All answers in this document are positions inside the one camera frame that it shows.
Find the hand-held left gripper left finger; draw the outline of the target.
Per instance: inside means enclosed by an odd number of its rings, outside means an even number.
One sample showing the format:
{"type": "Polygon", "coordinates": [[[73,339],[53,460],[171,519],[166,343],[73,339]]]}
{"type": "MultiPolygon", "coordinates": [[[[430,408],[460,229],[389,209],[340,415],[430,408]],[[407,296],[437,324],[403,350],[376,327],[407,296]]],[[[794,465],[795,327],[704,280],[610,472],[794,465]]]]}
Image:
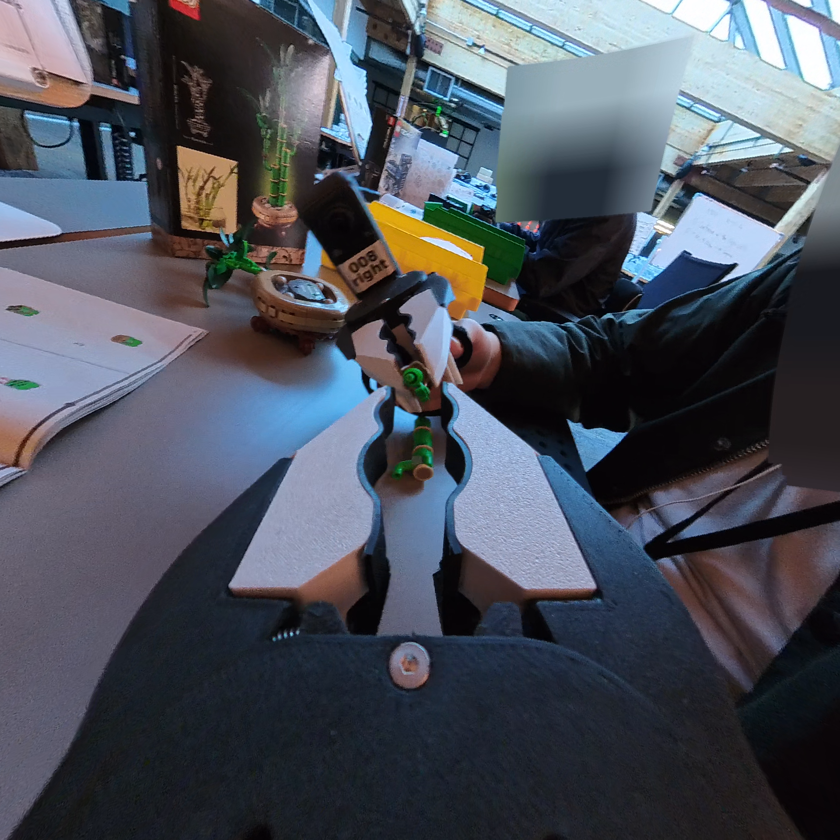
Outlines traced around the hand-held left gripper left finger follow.
{"type": "Polygon", "coordinates": [[[298,450],[229,583],[233,595],[334,605],[374,635],[390,580],[380,498],[395,398],[381,388],[298,450]]]}

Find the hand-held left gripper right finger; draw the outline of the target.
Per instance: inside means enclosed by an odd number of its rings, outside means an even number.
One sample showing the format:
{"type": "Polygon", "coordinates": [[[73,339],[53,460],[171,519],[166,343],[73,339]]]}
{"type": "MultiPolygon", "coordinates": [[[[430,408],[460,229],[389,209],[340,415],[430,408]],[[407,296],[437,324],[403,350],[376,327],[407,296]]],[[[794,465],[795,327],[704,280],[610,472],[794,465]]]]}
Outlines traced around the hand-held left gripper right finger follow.
{"type": "Polygon", "coordinates": [[[443,385],[444,552],[434,587],[444,635],[472,635],[496,603],[596,594],[593,574],[537,452],[451,384],[443,385]]]}

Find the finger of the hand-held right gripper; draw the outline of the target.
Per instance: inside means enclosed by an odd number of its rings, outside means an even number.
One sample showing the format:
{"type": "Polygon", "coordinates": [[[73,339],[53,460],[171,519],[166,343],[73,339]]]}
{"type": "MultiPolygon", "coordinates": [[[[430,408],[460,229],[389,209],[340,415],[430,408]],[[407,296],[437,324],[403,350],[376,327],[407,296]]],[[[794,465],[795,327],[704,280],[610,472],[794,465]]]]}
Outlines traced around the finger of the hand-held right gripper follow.
{"type": "Polygon", "coordinates": [[[413,346],[432,386],[441,382],[461,385],[460,372],[450,353],[453,323],[446,306],[438,303],[432,291],[423,291],[402,305],[402,314],[409,316],[406,329],[413,336],[413,346]]]}
{"type": "Polygon", "coordinates": [[[354,358],[362,371],[379,386],[403,386],[402,366],[398,354],[389,349],[392,333],[385,321],[374,320],[351,333],[354,358]]]}

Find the yellow plastic bin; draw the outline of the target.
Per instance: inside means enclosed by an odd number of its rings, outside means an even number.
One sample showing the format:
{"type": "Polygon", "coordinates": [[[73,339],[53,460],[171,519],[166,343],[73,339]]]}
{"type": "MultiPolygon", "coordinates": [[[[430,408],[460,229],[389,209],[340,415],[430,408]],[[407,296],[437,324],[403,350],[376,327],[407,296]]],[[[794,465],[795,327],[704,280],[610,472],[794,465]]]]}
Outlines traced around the yellow plastic bin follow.
{"type": "Polygon", "coordinates": [[[381,201],[367,205],[392,256],[403,272],[421,270],[446,278],[455,294],[448,305],[453,320],[476,312],[487,281],[484,249],[424,222],[419,210],[407,214],[381,201]]]}

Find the grey desk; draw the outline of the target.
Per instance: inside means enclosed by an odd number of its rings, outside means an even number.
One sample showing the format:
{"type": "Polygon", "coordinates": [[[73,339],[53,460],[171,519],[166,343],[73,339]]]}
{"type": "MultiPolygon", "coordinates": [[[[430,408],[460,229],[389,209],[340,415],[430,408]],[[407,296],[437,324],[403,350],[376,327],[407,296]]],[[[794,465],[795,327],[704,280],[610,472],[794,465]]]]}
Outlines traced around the grey desk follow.
{"type": "Polygon", "coordinates": [[[249,327],[237,275],[149,234],[3,249],[2,267],[208,331],[136,391],[70,425],[2,488],[1,834],[67,750],[113,649],[184,548],[279,458],[366,396],[330,344],[249,327]]]}

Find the person's right hand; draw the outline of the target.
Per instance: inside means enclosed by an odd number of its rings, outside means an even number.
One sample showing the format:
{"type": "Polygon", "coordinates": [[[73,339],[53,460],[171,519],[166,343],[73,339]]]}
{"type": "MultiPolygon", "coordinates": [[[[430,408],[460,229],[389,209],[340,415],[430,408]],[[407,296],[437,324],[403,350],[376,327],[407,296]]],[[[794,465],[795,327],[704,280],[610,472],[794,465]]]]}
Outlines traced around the person's right hand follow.
{"type": "Polygon", "coordinates": [[[450,352],[459,369],[463,392],[489,387],[501,366],[498,336],[472,319],[454,322],[450,352]]]}

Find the brown brick-built pot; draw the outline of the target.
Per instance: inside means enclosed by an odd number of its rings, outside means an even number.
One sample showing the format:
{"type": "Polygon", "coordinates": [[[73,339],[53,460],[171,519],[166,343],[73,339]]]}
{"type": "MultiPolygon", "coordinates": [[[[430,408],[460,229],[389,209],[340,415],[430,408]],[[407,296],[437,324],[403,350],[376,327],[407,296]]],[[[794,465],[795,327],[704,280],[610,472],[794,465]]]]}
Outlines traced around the brown brick-built pot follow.
{"type": "Polygon", "coordinates": [[[257,309],[251,328],[286,335],[305,355],[318,342],[335,339],[351,305],[333,284],[289,271],[263,270],[253,277],[250,290],[257,309]]]}

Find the green plastic bin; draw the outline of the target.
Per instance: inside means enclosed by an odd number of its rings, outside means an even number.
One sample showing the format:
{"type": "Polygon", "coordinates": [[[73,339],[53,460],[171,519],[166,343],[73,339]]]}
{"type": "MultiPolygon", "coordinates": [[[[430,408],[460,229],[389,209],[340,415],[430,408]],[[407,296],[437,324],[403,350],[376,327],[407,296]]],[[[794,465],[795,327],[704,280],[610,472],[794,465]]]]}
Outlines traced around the green plastic bin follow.
{"type": "Polygon", "coordinates": [[[449,203],[425,202],[423,220],[484,249],[487,277],[502,285],[519,277],[526,241],[479,220],[449,203]]]}

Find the green brick-built plant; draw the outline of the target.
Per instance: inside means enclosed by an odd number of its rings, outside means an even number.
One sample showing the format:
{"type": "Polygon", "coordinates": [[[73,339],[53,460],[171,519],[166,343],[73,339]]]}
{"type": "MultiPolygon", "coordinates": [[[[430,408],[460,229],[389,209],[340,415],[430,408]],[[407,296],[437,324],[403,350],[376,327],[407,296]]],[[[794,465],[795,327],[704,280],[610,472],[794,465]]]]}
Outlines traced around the green brick-built plant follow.
{"type": "Polygon", "coordinates": [[[277,256],[275,250],[270,251],[262,266],[248,257],[252,250],[247,237],[251,236],[255,227],[252,220],[246,224],[239,225],[233,234],[219,232],[224,248],[215,245],[207,245],[205,252],[208,260],[205,264],[205,277],[203,282],[203,301],[205,307],[209,307],[207,293],[210,290],[217,290],[223,287],[231,278],[235,270],[242,270],[255,277],[261,272],[268,270],[270,263],[277,256]]]}

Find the dark printed cardboard box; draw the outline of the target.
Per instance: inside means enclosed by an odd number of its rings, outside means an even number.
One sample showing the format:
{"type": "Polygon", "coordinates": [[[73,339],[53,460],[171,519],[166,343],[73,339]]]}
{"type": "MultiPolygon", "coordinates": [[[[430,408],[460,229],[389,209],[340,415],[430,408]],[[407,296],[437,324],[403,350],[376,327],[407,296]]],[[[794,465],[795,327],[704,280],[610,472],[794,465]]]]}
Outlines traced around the dark printed cardboard box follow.
{"type": "Polygon", "coordinates": [[[250,256],[301,265],[332,55],[308,2],[140,1],[132,8],[151,229],[204,258],[253,222],[250,256]]]}

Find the person's grey shirt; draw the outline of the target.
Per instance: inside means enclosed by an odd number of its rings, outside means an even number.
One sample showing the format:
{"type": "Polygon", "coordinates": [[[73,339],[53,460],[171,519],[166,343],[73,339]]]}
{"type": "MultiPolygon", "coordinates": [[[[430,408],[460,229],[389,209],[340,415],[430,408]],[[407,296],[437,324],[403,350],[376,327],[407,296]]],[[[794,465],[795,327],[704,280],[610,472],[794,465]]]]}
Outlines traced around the person's grey shirt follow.
{"type": "MultiPolygon", "coordinates": [[[[612,515],[640,545],[694,515],[764,462],[761,449],[649,491],[612,515]]],[[[674,540],[821,506],[838,493],[789,486],[769,467],[733,490],[674,540]]],[[[753,688],[839,572],[839,524],[657,562],[722,667],[730,692],[753,688]]]]}

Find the black office chair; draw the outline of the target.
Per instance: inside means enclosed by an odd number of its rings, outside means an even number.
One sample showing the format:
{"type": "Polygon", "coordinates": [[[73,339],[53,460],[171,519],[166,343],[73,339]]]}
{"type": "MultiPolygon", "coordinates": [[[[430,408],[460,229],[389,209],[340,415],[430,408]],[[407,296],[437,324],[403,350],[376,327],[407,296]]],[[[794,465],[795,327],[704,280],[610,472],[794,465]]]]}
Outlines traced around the black office chair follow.
{"type": "Polygon", "coordinates": [[[644,286],[636,309],[654,309],[688,292],[707,288],[737,267],[700,259],[684,250],[644,286]]]}

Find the instruction booklet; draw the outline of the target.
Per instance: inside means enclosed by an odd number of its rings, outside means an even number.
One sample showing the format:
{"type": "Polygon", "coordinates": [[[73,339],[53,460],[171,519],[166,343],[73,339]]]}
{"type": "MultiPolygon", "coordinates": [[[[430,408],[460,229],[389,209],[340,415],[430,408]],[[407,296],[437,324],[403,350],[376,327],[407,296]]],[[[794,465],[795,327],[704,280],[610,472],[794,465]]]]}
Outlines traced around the instruction booklet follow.
{"type": "Polygon", "coordinates": [[[66,426],[134,391],[204,329],[1,268],[1,484],[66,426]]]}

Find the whiteboard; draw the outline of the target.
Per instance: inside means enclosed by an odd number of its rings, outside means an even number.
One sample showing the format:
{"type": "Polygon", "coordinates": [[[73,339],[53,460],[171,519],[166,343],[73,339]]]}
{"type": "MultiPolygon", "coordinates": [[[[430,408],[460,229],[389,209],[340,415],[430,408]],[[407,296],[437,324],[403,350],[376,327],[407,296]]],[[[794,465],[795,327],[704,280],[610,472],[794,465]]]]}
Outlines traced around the whiteboard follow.
{"type": "Polygon", "coordinates": [[[782,241],[782,233],[701,193],[693,196],[670,236],[663,238],[650,264],[665,268],[682,252],[723,265],[730,277],[763,263],[782,241]]]}

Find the wooden post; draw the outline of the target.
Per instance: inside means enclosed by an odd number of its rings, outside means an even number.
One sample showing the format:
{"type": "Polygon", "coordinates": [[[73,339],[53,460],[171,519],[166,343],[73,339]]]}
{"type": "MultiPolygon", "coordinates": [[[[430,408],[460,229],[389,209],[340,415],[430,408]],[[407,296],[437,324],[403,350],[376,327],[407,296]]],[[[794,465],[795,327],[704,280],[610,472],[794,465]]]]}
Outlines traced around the wooden post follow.
{"type": "Polygon", "coordinates": [[[795,235],[815,211],[828,172],[829,169],[821,172],[774,226],[775,232],[782,235],[784,240],[795,235]]]}

